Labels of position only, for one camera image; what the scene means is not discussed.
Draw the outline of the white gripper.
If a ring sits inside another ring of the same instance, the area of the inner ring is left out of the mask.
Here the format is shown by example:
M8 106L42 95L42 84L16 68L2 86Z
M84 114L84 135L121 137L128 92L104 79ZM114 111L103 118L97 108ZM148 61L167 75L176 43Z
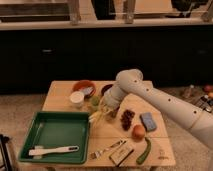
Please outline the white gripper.
M123 99L126 97L126 92L123 91L117 83L115 83L111 88L109 88L103 96L103 101L106 105L100 106L101 115L105 116L109 112L109 108L113 108L109 112L109 116L111 118L115 118L117 116L119 106Z

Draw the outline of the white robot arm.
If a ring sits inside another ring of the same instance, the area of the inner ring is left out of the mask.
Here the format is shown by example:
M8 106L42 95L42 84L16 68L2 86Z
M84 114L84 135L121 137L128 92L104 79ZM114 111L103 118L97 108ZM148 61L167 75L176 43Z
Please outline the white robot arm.
M104 93L103 101L110 108L116 109L129 94L144 99L213 150L212 114L161 90L149 87L144 83L143 74L138 69L120 71L116 75L113 86Z

